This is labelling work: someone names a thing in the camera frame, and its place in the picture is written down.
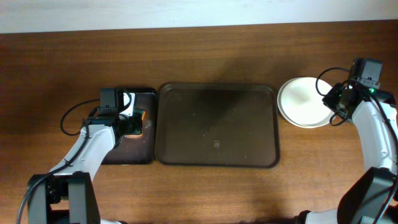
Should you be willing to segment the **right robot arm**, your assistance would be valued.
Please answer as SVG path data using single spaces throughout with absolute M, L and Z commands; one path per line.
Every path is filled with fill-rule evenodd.
M 357 58 L 347 80 L 323 95 L 323 104 L 343 122 L 354 124 L 366 172 L 341 198 L 336 209 L 302 211 L 294 223 L 397 223 L 397 103 L 380 90 L 382 62 Z

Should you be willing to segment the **green and orange sponge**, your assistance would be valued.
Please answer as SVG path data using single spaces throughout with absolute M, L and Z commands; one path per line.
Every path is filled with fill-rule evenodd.
M 125 137 L 139 138 L 143 135 L 143 124 L 146 112 L 143 110 L 133 111 L 132 116 L 125 115 L 126 129 Z

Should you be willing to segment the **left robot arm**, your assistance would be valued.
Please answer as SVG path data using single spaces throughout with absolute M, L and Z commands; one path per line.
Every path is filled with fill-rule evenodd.
M 16 222 L 27 211 L 29 223 L 106 223 L 100 216 L 93 179 L 104 158 L 122 138 L 132 134 L 136 94 L 103 88 L 76 143 L 49 172 L 34 174 L 27 185 Z

